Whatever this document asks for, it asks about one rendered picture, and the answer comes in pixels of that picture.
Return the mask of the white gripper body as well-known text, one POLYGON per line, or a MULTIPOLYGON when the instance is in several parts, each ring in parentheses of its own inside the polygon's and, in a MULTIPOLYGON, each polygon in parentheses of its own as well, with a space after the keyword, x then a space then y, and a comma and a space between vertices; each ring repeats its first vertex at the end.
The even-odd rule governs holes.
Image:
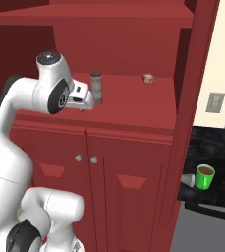
POLYGON ((93 110, 94 109, 94 99, 91 91, 87 92, 85 99, 79 97, 70 96, 66 103, 66 107, 75 108, 79 110, 93 110))

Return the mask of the grey wall switch plate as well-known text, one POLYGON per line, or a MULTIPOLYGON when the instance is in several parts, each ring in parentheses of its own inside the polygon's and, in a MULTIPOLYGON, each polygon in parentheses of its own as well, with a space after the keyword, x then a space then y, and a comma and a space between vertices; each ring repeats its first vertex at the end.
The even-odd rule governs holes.
POLYGON ((219 113, 222 107, 224 97, 224 93, 211 93, 209 95, 206 112, 219 113))

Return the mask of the red open cabinet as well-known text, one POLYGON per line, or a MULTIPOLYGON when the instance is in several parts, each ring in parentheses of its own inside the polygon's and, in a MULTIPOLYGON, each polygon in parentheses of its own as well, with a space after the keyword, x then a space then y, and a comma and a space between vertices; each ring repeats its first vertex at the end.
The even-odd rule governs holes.
POLYGON ((12 75, 35 77, 36 55, 61 52, 73 77, 102 73, 103 102, 55 115, 22 111, 14 127, 77 128, 172 139, 152 252, 169 252, 177 193, 220 0, 0 0, 0 94, 12 75), (145 84, 143 74, 154 76, 145 84))

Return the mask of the grey appliance front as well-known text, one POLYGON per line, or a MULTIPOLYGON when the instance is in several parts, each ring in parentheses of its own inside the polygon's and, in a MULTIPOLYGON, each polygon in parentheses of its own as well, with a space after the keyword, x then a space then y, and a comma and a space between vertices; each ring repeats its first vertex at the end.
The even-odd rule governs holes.
POLYGON ((187 210, 182 202, 170 252, 225 252, 225 220, 187 210))

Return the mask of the small honey bottle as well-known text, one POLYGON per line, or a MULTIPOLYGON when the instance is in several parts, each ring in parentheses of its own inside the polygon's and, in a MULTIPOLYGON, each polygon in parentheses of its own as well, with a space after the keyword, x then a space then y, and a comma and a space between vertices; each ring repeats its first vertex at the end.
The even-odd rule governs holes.
POLYGON ((143 74, 142 79, 145 84, 153 84, 154 83, 154 76, 152 74, 143 74))

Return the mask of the red cabinet door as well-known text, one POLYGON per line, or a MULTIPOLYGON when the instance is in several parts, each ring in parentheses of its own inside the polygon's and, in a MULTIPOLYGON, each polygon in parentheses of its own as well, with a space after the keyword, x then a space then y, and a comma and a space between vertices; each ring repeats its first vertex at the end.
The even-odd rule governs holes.
POLYGON ((87 146, 97 252, 152 252, 172 139, 89 129, 87 146), (90 159, 97 156, 98 162, 90 159))
POLYGON ((86 252, 96 252, 84 129, 15 127, 10 137, 32 159, 34 186, 70 191, 84 197, 84 216, 73 229, 86 252), (82 161, 75 160, 78 154, 82 154, 82 161))

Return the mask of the white cup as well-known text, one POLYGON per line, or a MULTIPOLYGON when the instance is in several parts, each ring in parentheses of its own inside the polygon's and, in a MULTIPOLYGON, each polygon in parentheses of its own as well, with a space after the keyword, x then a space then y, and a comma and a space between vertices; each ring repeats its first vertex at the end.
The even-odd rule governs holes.
POLYGON ((183 174, 181 182, 193 188, 195 186, 196 177, 193 174, 183 174))

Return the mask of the green mug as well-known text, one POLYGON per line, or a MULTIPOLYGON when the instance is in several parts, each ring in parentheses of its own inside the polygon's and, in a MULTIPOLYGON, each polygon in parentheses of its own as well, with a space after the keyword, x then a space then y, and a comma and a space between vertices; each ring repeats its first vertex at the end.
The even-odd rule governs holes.
POLYGON ((215 169, 212 166, 200 164, 196 172, 196 187, 200 190, 207 190, 211 185, 214 175, 215 169))

